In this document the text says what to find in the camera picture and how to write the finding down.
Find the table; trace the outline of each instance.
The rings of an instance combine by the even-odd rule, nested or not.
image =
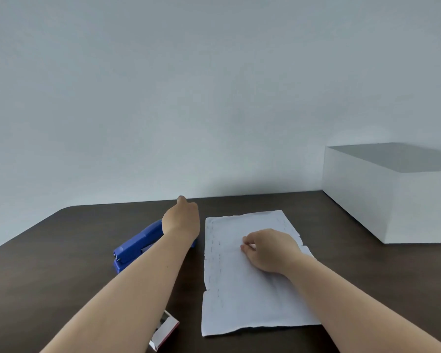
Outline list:
[[[283,210],[318,260],[441,341],[441,244],[384,245],[322,191],[195,201],[201,233],[167,306],[181,323],[162,353],[338,351],[322,326],[201,336],[204,220],[275,209]],[[68,207],[2,245],[0,352],[41,350],[115,276],[113,249],[174,203]]]

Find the gray wall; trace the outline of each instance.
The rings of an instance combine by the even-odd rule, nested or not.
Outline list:
[[[0,0],[0,244],[70,205],[321,188],[441,148],[441,0]]]

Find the forearm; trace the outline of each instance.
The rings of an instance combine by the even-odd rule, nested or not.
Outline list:
[[[435,338],[310,256],[298,255],[285,274],[340,352],[441,353]]]
[[[112,279],[42,352],[144,351],[191,244],[179,234],[165,234]]]

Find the blue stapler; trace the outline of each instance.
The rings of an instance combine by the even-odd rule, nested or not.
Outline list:
[[[113,266],[117,273],[123,271],[135,259],[145,253],[163,235],[162,220],[152,223],[139,234],[130,238],[127,242],[117,247],[113,251]]]

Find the white paper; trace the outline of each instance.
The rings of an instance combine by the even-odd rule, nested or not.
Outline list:
[[[241,252],[242,237],[266,228],[288,233],[312,256],[282,210],[206,219],[203,336],[244,327],[320,324],[288,279],[255,268]]]

